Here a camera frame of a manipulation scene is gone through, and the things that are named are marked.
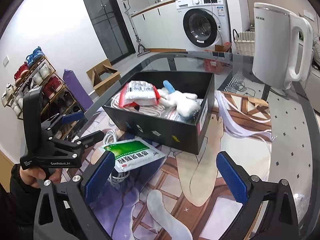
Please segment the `person's left hand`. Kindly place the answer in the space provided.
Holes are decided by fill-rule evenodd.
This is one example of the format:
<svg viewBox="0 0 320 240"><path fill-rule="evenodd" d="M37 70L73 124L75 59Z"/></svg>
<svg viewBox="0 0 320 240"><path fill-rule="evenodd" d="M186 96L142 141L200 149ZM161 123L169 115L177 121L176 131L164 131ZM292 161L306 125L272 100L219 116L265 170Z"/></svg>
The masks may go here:
<svg viewBox="0 0 320 240"><path fill-rule="evenodd" d="M57 168L53 174L50 175L49 180L52 183L57 184L61 182L62 169ZM22 181L31 187L39 188L39 184L37 182L38 179L46 180L46 173L40 167L32 167L26 170L20 168L20 177Z"/></svg>

